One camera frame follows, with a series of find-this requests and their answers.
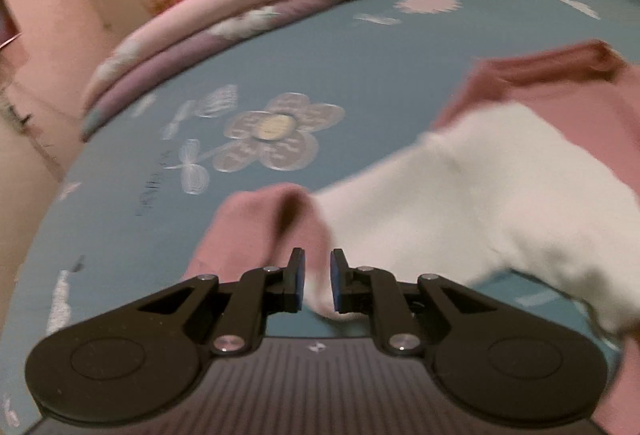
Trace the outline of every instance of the embroidered flower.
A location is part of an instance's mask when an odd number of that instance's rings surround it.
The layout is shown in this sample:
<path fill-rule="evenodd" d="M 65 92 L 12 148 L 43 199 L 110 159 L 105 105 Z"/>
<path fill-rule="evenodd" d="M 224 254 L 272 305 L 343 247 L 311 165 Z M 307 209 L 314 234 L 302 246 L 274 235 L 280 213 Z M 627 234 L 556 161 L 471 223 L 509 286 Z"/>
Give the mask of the embroidered flower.
<path fill-rule="evenodd" d="M 175 134 L 177 134 L 180 129 L 180 123 L 191 117 L 195 106 L 195 100 L 188 100 L 180 105 L 171 122 L 168 125 L 163 126 L 162 130 L 160 130 L 163 141 L 170 141 L 175 137 Z"/>
<path fill-rule="evenodd" d="M 209 172 L 197 164 L 199 153 L 200 141 L 187 139 L 178 152 L 181 164 L 165 167 L 166 170 L 180 170 L 182 190 L 189 195 L 200 195 L 209 186 Z"/>
<path fill-rule="evenodd" d="M 105 61 L 98 65 L 95 76 L 102 80 L 112 80 L 123 70 L 133 65 L 140 55 L 140 45 L 133 40 L 123 41 Z"/>
<path fill-rule="evenodd" d="M 238 106 L 238 86 L 225 85 L 203 97 L 197 104 L 194 114 L 199 118 L 217 118 L 235 110 Z"/>
<path fill-rule="evenodd" d="M 247 11 L 241 16 L 228 18 L 219 24 L 209 28 L 209 32 L 214 36 L 222 36 L 227 40 L 242 40 L 251 38 L 271 28 L 271 21 L 279 13 L 273 6 L 265 6 L 260 9 Z"/>
<path fill-rule="evenodd" d="M 399 0 L 394 7 L 407 13 L 435 14 L 455 11 L 461 8 L 462 4 L 457 0 Z"/>
<path fill-rule="evenodd" d="M 560 0 L 560 2 L 564 2 L 566 5 L 583 12 L 591 18 L 595 18 L 596 20 L 600 19 L 600 15 L 583 2 L 578 2 L 577 0 Z"/>
<path fill-rule="evenodd" d="M 229 120 L 225 137 L 235 139 L 213 156 L 213 167 L 234 172 L 260 162 L 272 170 L 301 170 L 318 153 L 318 141 L 311 134 L 339 123 L 344 110 L 325 103 L 310 104 L 305 94 L 286 92 L 264 110 L 242 112 Z"/>

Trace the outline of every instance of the white flower print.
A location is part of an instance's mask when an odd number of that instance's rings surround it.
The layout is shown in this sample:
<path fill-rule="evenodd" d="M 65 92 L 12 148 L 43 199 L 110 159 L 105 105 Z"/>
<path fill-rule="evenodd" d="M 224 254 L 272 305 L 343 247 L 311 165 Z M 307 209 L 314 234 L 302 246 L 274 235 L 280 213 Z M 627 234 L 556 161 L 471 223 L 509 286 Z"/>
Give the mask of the white flower print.
<path fill-rule="evenodd" d="M 583 12 L 591 18 L 595 18 L 596 20 L 600 19 L 600 15 L 583 2 L 578 2 L 577 0 L 560 0 L 560 2 L 564 2 L 566 5 Z"/>
<path fill-rule="evenodd" d="M 160 134 L 164 141 L 169 141 L 175 137 L 175 134 L 178 133 L 178 129 L 180 128 L 180 123 L 191 116 L 195 106 L 195 100 L 188 100 L 180 105 L 180 108 L 175 112 L 174 118 L 171 122 L 160 130 Z"/>
<path fill-rule="evenodd" d="M 68 276 L 68 271 L 60 271 L 58 281 L 53 289 L 53 300 L 51 302 L 49 319 L 47 320 L 47 336 L 66 327 L 71 318 L 71 307 L 69 307 L 67 303 L 69 298 Z"/>
<path fill-rule="evenodd" d="M 182 164 L 168 166 L 166 170 L 182 170 L 180 180 L 182 189 L 189 195 L 200 195 L 209 186 L 209 172 L 199 164 L 196 164 L 200 152 L 200 141 L 188 139 L 178 152 L 178 158 Z"/>
<path fill-rule="evenodd" d="M 226 85 L 202 98 L 194 110 L 199 118 L 217 118 L 238 106 L 238 86 Z"/>
<path fill-rule="evenodd" d="M 305 94 L 286 92 L 264 110 L 242 112 L 229 120 L 225 137 L 235 139 L 215 152 L 213 167 L 234 172 L 255 160 L 272 170 L 301 170 L 314 160 L 318 141 L 311 134 L 339 123 L 344 109 L 311 104 Z"/>
<path fill-rule="evenodd" d="M 126 67 L 133 65 L 140 55 L 140 45 L 133 40 L 123 41 L 95 70 L 98 79 L 111 81 Z"/>
<path fill-rule="evenodd" d="M 273 6 L 247 11 L 241 16 L 228 18 L 209 28 L 209 33 L 227 40 L 251 38 L 271 28 L 271 20 L 278 16 Z"/>
<path fill-rule="evenodd" d="M 2 395 L 2 409 L 4 410 L 4 420 L 12 427 L 17 428 L 20 426 L 20 419 L 15 410 L 11 408 L 11 398 L 7 394 Z"/>
<path fill-rule="evenodd" d="M 395 25 L 402 24 L 401 20 L 397 18 L 389 18 L 387 16 L 376 16 L 375 14 L 359 13 L 353 17 L 354 20 L 362 20 L 363 22 L 371 22 L 372 24 L 380 25 Z"/>

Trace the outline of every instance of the floor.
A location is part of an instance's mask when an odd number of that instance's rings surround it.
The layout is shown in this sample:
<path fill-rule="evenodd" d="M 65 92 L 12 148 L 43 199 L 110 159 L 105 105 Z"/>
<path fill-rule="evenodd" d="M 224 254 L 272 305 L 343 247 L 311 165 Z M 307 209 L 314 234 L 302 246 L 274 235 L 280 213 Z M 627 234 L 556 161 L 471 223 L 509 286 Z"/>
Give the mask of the floor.
<path fill-rule="evenodd" d="M 8 93 L 23 113 L 33 112 L 34 118 L 28 136 L 0 120 L 0 326 L 20 265 L 58 193 L 59 179 L 82 148 L 78 121 L 57 112 L 53 104 L 38 101 L 37 94 L 15 88 Z"/>

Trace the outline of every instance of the blue bedsheet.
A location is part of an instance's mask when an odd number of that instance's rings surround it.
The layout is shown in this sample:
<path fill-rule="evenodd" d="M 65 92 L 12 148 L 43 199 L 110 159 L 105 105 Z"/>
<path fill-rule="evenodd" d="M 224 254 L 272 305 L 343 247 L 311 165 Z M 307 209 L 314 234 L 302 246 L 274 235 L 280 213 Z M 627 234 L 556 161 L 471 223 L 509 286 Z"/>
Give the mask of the blue bedsheet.
<path fill-rule="evenodd" d="M 409 145 L 475 58 L 600 38 L 640 61 L 640 0 L 422 0 L 426 12 L 414 13 L 396 8 L 402 1 L 351 2 L 242 43 L 164 83 L 145 110 L 133 105 L 98 132 L 42 223 L 2 332 L 0 396 L 5 414 L 15 414 L 0 419 L 8 435 L 38 418 L 23 367 L 46 334 L 54 295 L 61 317 L 68 311 L 78 322 L 175 283 L 226 196 L 283 181 L 319 190 Z M 161 130 L 185 101 L 229 84 L 238 86 L 236 112 L 302 92 L 346 115 L 315 133 L 319 151 L 308 168 L 275 171 L 254 162 L 222 173 L 204 160 L 209 186 L 187 194 L 181 170 L 164 168 L 180 164 L 187 139 L 198 139 L 202 152 L 227 142 L 223 127 L 233 114 L 191 116 L 170 140 L 162 140 Z M 497 275 L 478 288 L 591 335 L 578 306 L 519 275 Z M 343 328 L 362 332 L 360 325 Z M 336 332 L 309 311 L 269 325 L 271 335 Z M 613 370 L 615 349 L 597 342 Z"/>

